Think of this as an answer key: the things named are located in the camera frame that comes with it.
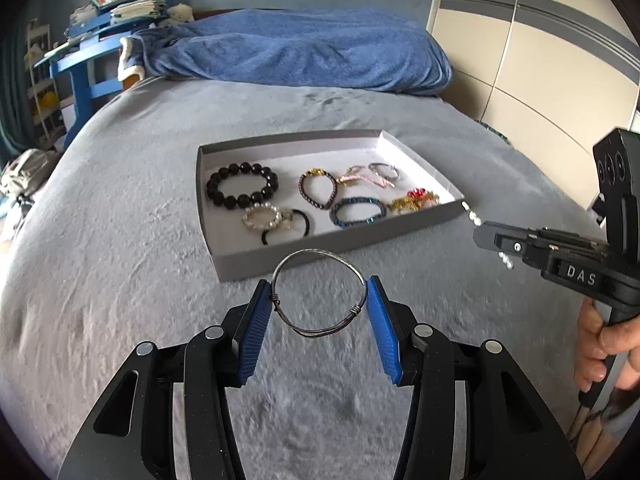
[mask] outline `box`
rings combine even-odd
[[[269,232],[269,245],[265,246],[260,239],[261,232],[248,230],[242,224],[243,209],[228,210],[213,204],[206,193],[211,173],[242,162],[258,162],[278,174],[280,187],[270,202],[304,211],[311,223],[308,237],[302,237],[303,219],[294,216],[295,228],[290,232],[282,227]],[[310,168],[322,168],[338,178],[350,166],[367,166],[372,162],[385,162],[399,169],[401,177],[394,182],[396,187],[381,189],[358,181],[354,186],[338,186],[336,201],[346,196],[373,196],[389,203],[415,187],[423,187],[439,195],[440,204],[405,214],[389,210],[386,218],[371,224],[340,229],[331,222],[328,210],[312,207],[298,192],[300,175]],[[264,178],[259,175],[238,174],[223,180],[219,189],[226,195],[238,197],[242,193],[251,195],[264,184]],[[321,176],[305,181],[305,191],[318,202],[326,201],[331,188],[331,182]],[[381,130],[297,132],[201,146],[196,163],[196,196],[202,234],[221,282],[271,272],[281,259],[300,249],[320,248],[343,253],[447,221],[464,211],[460,205],[462,193],[443,174]],[[350,205],[340,210],[340,217],[361,219],[378,211],[372,204]],[[305,263],[315,257],[310,254],[308,258],[296,258],[293,263]]]

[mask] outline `curtain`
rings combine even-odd
[[[17,16],[0,41],[0,166],[29,148],[37,148],[24,69],[25,31]]]

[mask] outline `person's hand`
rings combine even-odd
[[[629,351],[616,387],[631,390],[640,383],[640,316],[615,326],[603,328],[603,325],[593,300],[584,298],[575,343],[575,384],[588,392],[591,385],[599,383],[607,373],[602,360],[607,355]]]

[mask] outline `blue rubber pad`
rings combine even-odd
[[[264,333],[267,332],[267,325],[271,317],[271,293],[270,286],[264,286],[258,296],[254,311],[249,318],[244,335],[240,340],[238,355],[238,381],[246,384],[246,381],[255,372],[255,366],[260,356],[260,348],[264,340]]]
[[[386,295],[384,290],[378,290],[372,278],[367,280],[367,312],[373,335],[376,338],[378,352],[385,374],[391,378],[393,384],[399,384],[402,379],[400,365],[400,347],[398,338],[389,321],[385,307]]]

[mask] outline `gray blanket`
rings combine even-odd
[[[0,302],[0,408],[55,476],[85,416],[142,340],[170,346],[220,322],[256,280],[218,282],[200,233],[200,144],[278,132],[384,128],[467,197],[483,219],[597,234],[523,155],[436,98],[331,88],[148,80],[73,142],[14,242]],[[567,425],[576,407],[579,298],[478,250],[465,216],[346,256],[390,298],[447,336],[501,340]],[[353,304],[333,262],[284,272],[291,319],[326,326]],[[256,374],[229,393],[247,478],[391,478],[411,391],[382,373],[366,313],[321,340],[272,317]],[[186,479],[176,401],[178,477]],[[460,446],[456,471],[460,473]]]

